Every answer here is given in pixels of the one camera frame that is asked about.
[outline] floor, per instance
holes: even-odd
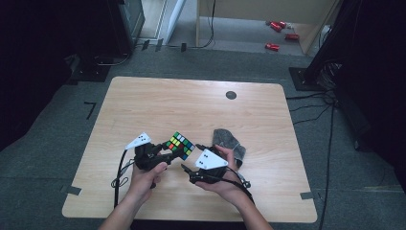
[[[176,0],[144,0],[146,25],[141,33],[141,41],[150,40],[156,43],[158,39],[167,39],[169,19],[176,5]],[[179,16],[173,34],[164,44],[195,47],[196,0],[188,0]],[[209,42],[212,19],[200,17],[199,46]],[[265,21],[214,18],[214,40],[205,48],[210,50],[241,51],[248,53],[269,53],[292,56],[314,57],[319,49],[319,42],[315,41],[308,54],[304,54],[298,41],[285,40],[285,34],[294,34],[294,28],[283,29],[278,33],[265,24]],[[325,27],[321,37],[328,31]],[[278,52],[265,49],[266,43],[280,46]]]

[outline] rubik's cube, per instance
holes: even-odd
[[[181,157],[183,160],[186,160],[186,158],[188,158],[188,156],[194,150],[194,144],[179,132],[175,132],[170,140],[167,141],[167,147],[171,151],[183,149],[183,152],[185,153]]]

